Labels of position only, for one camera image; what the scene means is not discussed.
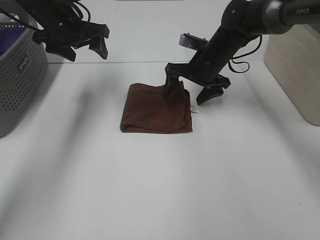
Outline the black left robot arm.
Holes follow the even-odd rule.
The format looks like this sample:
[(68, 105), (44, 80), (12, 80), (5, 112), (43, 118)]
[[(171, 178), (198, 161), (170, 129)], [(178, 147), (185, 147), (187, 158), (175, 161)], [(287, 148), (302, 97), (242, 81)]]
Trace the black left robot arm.
[(9, 10), (0, 12), (24, 27), (33, 30), (32, 40), (45, 44), (45, 51), (74, 62), (75, 49), (85, 46), (102, 59), (108, 57), (105, 39), (110, 30), (106, 24), (91, 22), (90, 10), (80, 0), (13, 0), (27, 12), (42, 29), (13, 17)]

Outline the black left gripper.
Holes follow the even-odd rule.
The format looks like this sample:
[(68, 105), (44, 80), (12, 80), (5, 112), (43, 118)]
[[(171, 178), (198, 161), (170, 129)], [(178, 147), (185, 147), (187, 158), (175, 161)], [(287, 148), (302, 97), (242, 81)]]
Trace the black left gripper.
[(36, 31), (32, 39), (37, 44), (46, 44), (47, 53), (58, 55), (71, 62), (76, 59), (76, 53), (72, 48), (79, 49), (85, 46), (106, 60), (108, 50), (105, 39), (109, 37), (109, 34), (110, 30), (106, 24), (87, 21), (60, 22), (56, 26)]

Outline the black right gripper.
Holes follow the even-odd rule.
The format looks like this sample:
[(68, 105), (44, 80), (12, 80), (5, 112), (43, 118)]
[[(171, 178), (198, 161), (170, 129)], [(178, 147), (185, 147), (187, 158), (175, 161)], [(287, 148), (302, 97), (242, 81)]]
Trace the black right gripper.
[(230, 86), (230, 80), (220, 75), (220, 71), (226, 65), (210, 60), (203, 60), (199, 56), (194, 56), (189, 63), (168, 63), (165, 67), (166, 80), (163, 88), (163, 98), (167, 99), (178, 87), (179, 77), (183, 77), (203, 86), (203, 90), (196, 98), (198, 105), (223, 95), (223, 88)]

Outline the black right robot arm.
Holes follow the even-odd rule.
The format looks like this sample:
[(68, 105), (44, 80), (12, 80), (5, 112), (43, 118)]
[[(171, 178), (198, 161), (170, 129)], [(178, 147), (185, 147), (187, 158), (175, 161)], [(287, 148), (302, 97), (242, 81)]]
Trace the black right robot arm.
[(178, 87), (180, 77), (203, 87), (196, 98), (198, 105), (219, 97), (231, 84), (220, 71), (236, 59), (239, 49), (263, 35), (281, 35), (294, 25), (319, 21), (318, 0), (232, 0), (210, 40), (181, 34), (179, 44), (196, 53), (189, 63), (167, 64), (163, 97)]

